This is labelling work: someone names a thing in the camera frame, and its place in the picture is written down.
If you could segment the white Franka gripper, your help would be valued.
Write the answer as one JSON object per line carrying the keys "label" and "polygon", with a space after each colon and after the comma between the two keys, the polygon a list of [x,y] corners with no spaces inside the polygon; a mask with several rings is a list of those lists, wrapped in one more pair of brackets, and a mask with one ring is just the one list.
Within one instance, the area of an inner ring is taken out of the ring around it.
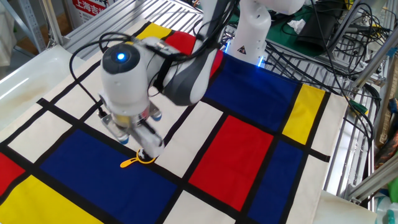
{"label": "white Franka gripper", "polygon": [[164,151],[164,140],[148,123],[141,123],[129,129],[129,134],[139,143],[141,159],[154,159]]}

